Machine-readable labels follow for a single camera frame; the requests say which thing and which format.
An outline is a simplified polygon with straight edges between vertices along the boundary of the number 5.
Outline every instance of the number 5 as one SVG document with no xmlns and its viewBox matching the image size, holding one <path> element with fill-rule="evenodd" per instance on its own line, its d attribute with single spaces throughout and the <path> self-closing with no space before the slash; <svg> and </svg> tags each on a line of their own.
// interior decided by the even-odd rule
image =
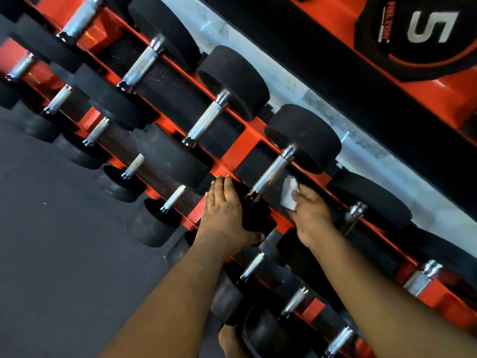
<svg viewBox="0 0 477 358">
<path fill-rule="evenodd" d="M 434 26 L 436 26 L 437 23 L 443 22 L 445 23 L 445 26 L 442 30 L 439 42 L 446 42 L 449 39 L 454 24 L 456 23 L 457 16 L 459 16 L 458 12 L 433 12 L 429 16 L 424 32 L 422 34 L 416 34 L 416 26 L 421 17 L 421 11 L 415 11 L 407 31 L 407 38 L 410 42 L 414 43 L 425 42 L 431 37 L 432 32 L 434 31 Z"/>
</svg>

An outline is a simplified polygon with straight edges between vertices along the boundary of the dumbbell rack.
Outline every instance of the dumbbell rack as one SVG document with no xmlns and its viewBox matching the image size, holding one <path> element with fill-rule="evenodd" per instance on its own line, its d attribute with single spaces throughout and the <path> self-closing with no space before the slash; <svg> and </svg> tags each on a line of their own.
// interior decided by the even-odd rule
<svg viewBox="0 0 477 358">
<path fill-rule="evenodd" d="M 81 5 L 82 1 L 83 0 L 41 0 L 36 7 L 53 25 L 60 29 Z M 106 78 L 108 78 L 113 84 L 118 83 L 121 80 L 121 77 L 108 68 L 100 59 L 96 57 L 96 55 L 100 51 L 106 49 L 121 39 L 126 31 L 132 33 L 145 44 L 148 44 L 148 40 L 143 35 L 137 33 L 121 18 L 117 17 L 112 11 L 105 8 L 99 12 L 99 15 L 95 19 L 93 25 L 87 30 L 85 35 L 83 35 L 79 41 L 81 47 L 86 49 L 107 70 Z M 25 50 L 23 50 L 14 41 L 8 40 L 0 49 L 0 70 L 2 72 L 9 71 L 15 65 L 15 63 L 24 56 L 24 54 Z M 171 68 L 178 72 L 181 77 L 194 85 L 201 93 L 208 96 L 211 100 L 214 99 L 214 96 L 200 82 L 196 74 L 188 75 L 166 56 L 162 56 L 162 59 Z M 28 84 L 30 84 L 45 98 L 45 105 L 51 100 L 51 97 L 55 94 L 56 90 L 61 89 L 63 86 L 63 82 L 61 82 L 57 77 L 53 76 L 48 67 L 41 62 L 32 68 L 29 74 L 25 77 L 25 81 L 27 81 Z M 167 131 L 169 134 L 173 134 L 175 132 L 179 132 L 182 135 L 186 134 L 174 122 L 168 119 L 166 115 L 162 114 L 152 103 L 148 103 L 151 105 L 151 107 L 156 109 L 158 113 L 158 119 L 156 120 L 156 123 L 159 124 L 165 131 Z M 264 143 L 267 147 L 279 154 L 277 147 L 271 144 L 265 137 L 264 121 L 259 118 L 255 118 L 252 122 L 245 122 L 232 111 L 229 111 L 229 113 L 245 127 L 245 130 L 221 159 L 211 156 L 214 160 L 214 167 L 211 170 L 213 175 L 224 176 L 226 174 L 232 174 L 234 177 L 236 177 L 234 171 L 239 167 L 239 165 L 245 160 L 247 155 L 259 142 Z M 87 134 L 91 132 L 102 119 L 102 116 L 99 114 L 99 112 L 93 108 L 90 109 L 85 115 L 78 114 L 77 111 L 72 111 L 71 113 L 68 113 L 68 117 L 80 127 L 78 134 L 80 134 L 82 137 L 86 137 Z M 125 147 L 126 145 L 128 147 L 131 145 L 127 143 L 128 137 L 129 136 L 124 133 L 115 134 L 113 132 L 107 131 L 105 136 L 100 139 L 102 146 L 107 149 L 112 156 L 114 156 L 110 160 L 110 163 L 115 167 L 127 167 L 137 155 L 137 150 L 134 150 L 133 146 L 130 148 L 132 150 L 127 150 L 128 148 Z M 336 197 L 326 190 L 326 185 L 331 180 L 330 176 L 326 174 L 313 175 L 302 170 L 296 165 L 294 165 L 294 167 L 307 175 L 310 180 L 316 183 L 320 188 L 334 198 L 334 200 L 340 203 Z M 148 185 L 146 193 L 151 198 L 168 198 L 176 189 L 177 184 L 172 182 L 170 179 L 164 179 L 161 176 L 155 176 L 151 179 L 151 173 L 154 174 L 154 172 L 150 171 L 145 174 L 141 170 L 137 173 L 138 176 Z M 189 230 L 197 228 L 202 211 L 202 197 L 191 195 L 192 194 L 189 193 L 189 196 L 185 198 L 185 201 L 180 201 L 177 204 L 178 211 L 183 215 L 182 224 Z M 286 233 L 286 231 L 292 227 L 292 224 L 289 222 L 289 220 L 273 208 L 271 216 L 277 222 L 277 230 L 281 233 Z M 399 269 L 396 280 L 398 283 L 403 284 L 416 270 L 418 263 L 410 256 L 407 256 L 397 246 L 392 244 L 386 238 L 386 233 L 384 231 L 374 227 L 366 221 L 361 222 L 370 228 L 379 239 L 382 239 L 386 244 L 392 246 L 392 248 L 402 256 L 404 263 Z M 462 329 L 468 329 L 470 326 L 477 324 L 477 313 L 468 308 L 459 297 L 454 295 L 438 280 L 433 281 L 430 286 L 419 296 L 419 299 L 428 306 L 438 310 L 444 317 L 453 321 Z M 313 321 L 324 308 L 325 304 L 315 298 L 310 303 L 308 308 L 298 315 L 301 319 L 313 327 Z M 357 355 L 360 357 L 372 355 L 371 350 L 362 340 L 357 342 L 356 348 Z"/>
</svg>

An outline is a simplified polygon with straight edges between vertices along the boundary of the gray floor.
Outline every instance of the gray floor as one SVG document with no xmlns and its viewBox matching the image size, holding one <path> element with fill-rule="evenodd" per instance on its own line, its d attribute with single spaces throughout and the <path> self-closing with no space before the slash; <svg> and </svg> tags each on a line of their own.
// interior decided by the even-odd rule
<svg viewBox="0 0 477 358">
<path fill-rule="evenodd" d="M 0 357 L 94 357 L 166 273 L 163 254 L 129 239 L 137 204 L 1 120 L 0 158 Z M 200 357 L 223 357 L 217 332 L 210 319 Z"/>
</svg>

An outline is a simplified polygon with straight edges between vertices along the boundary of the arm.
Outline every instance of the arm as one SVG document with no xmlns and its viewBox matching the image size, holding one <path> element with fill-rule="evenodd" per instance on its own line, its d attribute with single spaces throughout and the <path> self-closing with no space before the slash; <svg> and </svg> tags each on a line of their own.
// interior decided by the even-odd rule
<svg viewBox="0 0 477 358">
<path fill-rule="evenodd" d="M 300 186 L 298 236 L 379 358 L 475 357 L 477 340 L 383 276 L 334 228 L 324 201 Z"/>
<path fill-rule="evenodd" d="M 196 240 L 104 350 L 101 358 L 196 358 L 222 263 L 260 235 L 242 227 L 232 178 L 206 194 Z"/>
</svg>

